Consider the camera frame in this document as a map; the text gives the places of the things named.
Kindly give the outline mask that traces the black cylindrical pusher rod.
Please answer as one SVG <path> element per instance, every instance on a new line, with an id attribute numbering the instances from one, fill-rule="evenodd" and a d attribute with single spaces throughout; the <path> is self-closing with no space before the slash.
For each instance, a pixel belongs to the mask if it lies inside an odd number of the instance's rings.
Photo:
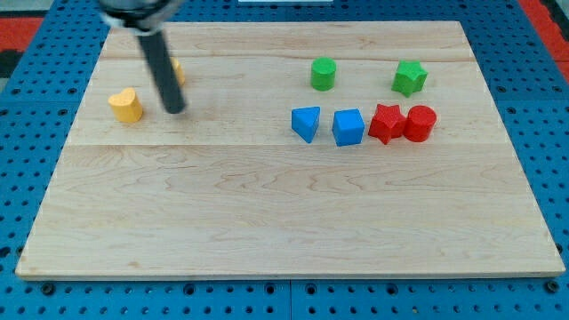
<path id="1" fill-rule="evenodd" d="M 143 56 L 147 62 L 164 110 L 179 114 L 186 107 L 180 82 L 172 65 L 168 46 L 161 31 L 147 36 L 138 36 Z"/>

